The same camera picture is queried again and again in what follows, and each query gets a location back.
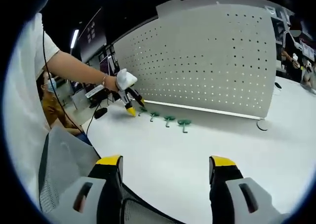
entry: bracelet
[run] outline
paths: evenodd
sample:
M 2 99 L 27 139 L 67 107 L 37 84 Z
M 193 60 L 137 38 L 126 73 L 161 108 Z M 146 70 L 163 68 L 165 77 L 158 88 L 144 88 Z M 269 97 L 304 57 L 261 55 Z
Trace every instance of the bracelet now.
M 102 86 L 105 88 L 105 79 L 106 79 L 107 75 L 104 75 L 103 79 L 102 79 Z

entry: yellow tip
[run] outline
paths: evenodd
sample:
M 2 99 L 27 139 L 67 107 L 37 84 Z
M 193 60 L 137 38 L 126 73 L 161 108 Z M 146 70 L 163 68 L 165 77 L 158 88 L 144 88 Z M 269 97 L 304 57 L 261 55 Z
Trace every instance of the yellow tip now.
M 136 116 L 136 110 L 134 109 L 134 107 L 128 108 L 126 110 L 128 113 L 132 114 L 132 116 Z

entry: display board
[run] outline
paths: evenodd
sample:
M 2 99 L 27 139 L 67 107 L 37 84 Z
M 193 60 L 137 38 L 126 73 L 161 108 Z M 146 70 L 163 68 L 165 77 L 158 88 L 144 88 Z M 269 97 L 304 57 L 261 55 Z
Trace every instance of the display board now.
M 114 44 L 147 100 L 266 117 L 276 40 L 263 8 L 218 4 L 173 11 Z

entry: face mask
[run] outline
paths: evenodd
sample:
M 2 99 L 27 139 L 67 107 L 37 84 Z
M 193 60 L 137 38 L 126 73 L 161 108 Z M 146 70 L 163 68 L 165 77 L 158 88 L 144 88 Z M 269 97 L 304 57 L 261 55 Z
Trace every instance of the face mask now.
M 49 91 L 49 92 L 54 92 L 54 89 L 55 89 L 55 91 L 56 91 L 56 89 L 57 89 L 57 84 L 56 84 L 56 81 L 55 81 L 55 79 L 54 78 L 52 78 L 51 79 L 51 83 L 50 83 L 50 80 L 48 80 L 48 82 L 47 82 L 47 90 Z

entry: hand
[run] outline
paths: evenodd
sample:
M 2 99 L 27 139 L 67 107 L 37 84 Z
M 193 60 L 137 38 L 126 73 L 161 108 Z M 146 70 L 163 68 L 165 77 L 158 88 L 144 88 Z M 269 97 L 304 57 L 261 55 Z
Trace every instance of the hand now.
M 117 87 L 117 77 L 114 77 L 114 76 L 106 76 L 105 78 L 105 87 L 108 88 L 109 90 L 111 91 L 115 91 L 115 92 L 118 92 L 119 89 Z
M 296 69 L 299 69 L 301 67 L 300 64 L 296 60 L 293 60 L 292 64 L 293 64 L 293 67 Z

